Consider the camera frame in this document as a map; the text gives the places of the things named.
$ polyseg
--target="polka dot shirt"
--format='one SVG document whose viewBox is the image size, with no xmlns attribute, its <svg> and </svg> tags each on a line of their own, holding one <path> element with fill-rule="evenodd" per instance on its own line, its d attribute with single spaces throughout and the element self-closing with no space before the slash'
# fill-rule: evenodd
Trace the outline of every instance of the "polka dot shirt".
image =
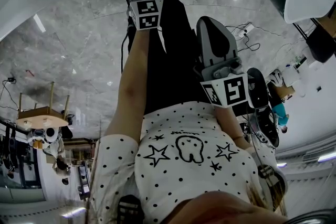
<svg viewBox="0 0 336 224">
<path fill-rule="evenodd" d="M 263 193 L 253 157 L 221 130 L 206 103 L 145 115 L 140 145 L 120 134 L 104 136 L 97 147 L 90 202 L 98 223 L 111 221 L 111 210 L 130 182 L 146 223 L 160 223 L 180 202 L 208 191 L 225 191 L 246 202 L 248 185 Z"/>
</svg>

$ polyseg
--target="gray marble floor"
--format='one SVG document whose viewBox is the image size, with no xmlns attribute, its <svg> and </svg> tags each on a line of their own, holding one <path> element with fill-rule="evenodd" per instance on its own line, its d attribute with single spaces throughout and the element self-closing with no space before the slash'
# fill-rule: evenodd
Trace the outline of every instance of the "gray marble floor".
<svg viewBox="0 0 336 224">
<path fill-rule="evenodd" d="M 210 16 L 227 26 L 251 22 L 254 29 L 248 45 L 260 43 L 257 51 L 243 50 L 244 69 L 259 68 L 267 76 L 302 53 L 306 43 L 275 10 L 270 0 L 181 0 L 193 28 L 201 16 Z M 70 127 L 75 137 L 98 137 L 109 124 L 117 104 L 121 66 L 121 43 L 126 34 L 125 0 L 59 0 L 38 12 L 44 33 L 33 18 L 22 23 L 0 42 L 0 78 L 7 83 L 14 101 L 24 94 L 23 109 L 48 103 L 49 87 L 55 82 L 54 108 L 64 108 L 70 95 Z M 301 22 L 305 31 L 309 21 Z M 245 39 L 238 42 L 244 48 Z M 14 121 L 16 105 L 7 91 L 0 100 L 0 116 Z"/>
</svg>

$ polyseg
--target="wooden stool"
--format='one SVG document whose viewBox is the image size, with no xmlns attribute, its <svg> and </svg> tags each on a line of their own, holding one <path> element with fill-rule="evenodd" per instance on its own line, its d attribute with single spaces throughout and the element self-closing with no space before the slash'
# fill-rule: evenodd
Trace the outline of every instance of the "wooden stool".
<svg viewBox="0 0 336 224">
<path fill-rule="evenodd" d="M 67 110 L 69 104 L 70 96 L 67 96 L 67 101 L 64 108 L 64 114 L 58 113 L 53 110 L 53 95 L 54 95 L 54 82 L 51 83 L 50 91 L 50 101 L 49 106 L 44 106 L 43 108 L 36 108 L 21 112 L 21 99 L 22 93 L 19 97 L 19 113 L 17 118 L 17 125 L 24 129 L 47 129 L 47 128 L 57 128 L 62 126 L 67 126 L 68 122 L 66 120 Z"/>
</svg>

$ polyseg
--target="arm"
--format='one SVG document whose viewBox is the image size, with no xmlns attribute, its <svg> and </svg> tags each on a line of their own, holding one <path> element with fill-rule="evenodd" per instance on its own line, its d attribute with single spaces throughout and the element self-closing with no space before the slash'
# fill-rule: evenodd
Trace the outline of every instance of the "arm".
<svg viewBox="0 0 336 224">
<path fill-rule="evenodd" d="M 124 134 L 140 141 L 146 107 L 149 30 L 137 31 L 121 76 L 118 105 L 105 135 Z"/>
<path fill-rule="evenodd" d="M 244 139 L 244 134 L 232 108 L 215 107 L 215 114 L 222 131 L 232 138 L 236 146 L 243 150 L 251 147 L 251 144 Z"/>
</svg>

